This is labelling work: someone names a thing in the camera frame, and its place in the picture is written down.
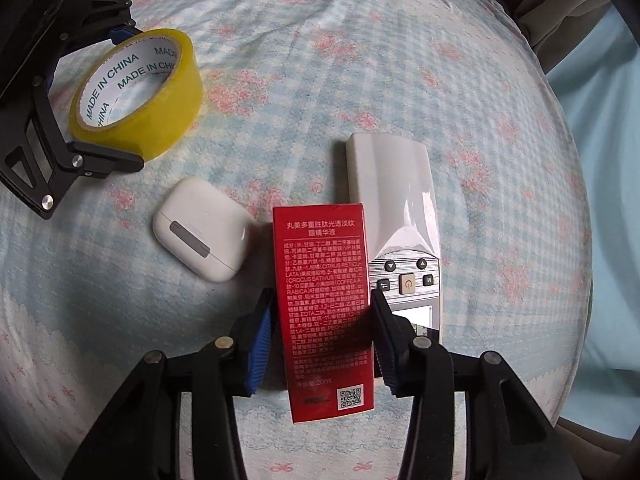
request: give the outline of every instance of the yellow packing tape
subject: yellow packing tape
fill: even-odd
[[[115,102],[142,78],[170,73],[132,113],[110,122]],[[107,53],[71,102],[73,135],[137,153],[145,161],[164,153],[185,133],[202,103],[202,80],[189,37],[171,28],[137,34]]]

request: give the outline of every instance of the qr code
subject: qr code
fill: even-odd
[[[358,386],[350,386],[338,390],[338,410],[346,410],[348,408],[357,408],[364,405],[364,384]]]

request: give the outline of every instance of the metal screw head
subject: metal screw head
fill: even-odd
[[[502,361],[502,358],[497,352],[487,352],[486,354],[484,354],[484,360],[491,365],[499,365]]]
[[[145,354],[145,363],[148,365],[155,365],[162,360],[162,352],[159,350],[152,350]]]
[[[42,208],[44,211],[48,211],[53,207],[53,197],[51,195],[45,195],[42,197]]]
[[[418,337],[414,337],[414,346],[418,348],[429,348],[431,346],[431,339],[427,336],[419,335]]]
[[[230,338],[228,335],[223,335],[216,339],[216,348],[220,348],[221,350],[226,348],[231,348],[234,345],[234,340]]]

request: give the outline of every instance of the light blue fabric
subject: light blue fabric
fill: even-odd
[[[199,176],[265,222],[274,206],[344,202],[344,143],[362,131],[429,150],[444,344],[501,352],[557,418],[584,338],[589,212],[562,108],[495,0],[133,0],[132,15],[193,40],[205,95],[192,129],[137,174],[79,180],[50,221],[0,187],[0,412],[41,478],[60,478],[145,352],[199,349],[273,282],[268,236],[215,285],[169,254],[150,228],[169,190]],[[60,63],[50,100],[65,134],[109,47]],[[276,356],[236,402],[248,477],[394,478],[410,399],[380,387],[371,412],[294,426]],[[459,476],[461,402],[457,414]],[[188,418],[182,429],[188,466]]]
[[[640,424],[640,57],[611,9],[548,74],[580,153],[593,229],[593,309],[562,416],[630,438]]]

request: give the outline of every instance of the white remote control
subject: white remote control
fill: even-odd
[[[427,148],[389,134],[347,141],[349,195],[364,208],[369,281],[418,335],[440,335],[440,233]]]

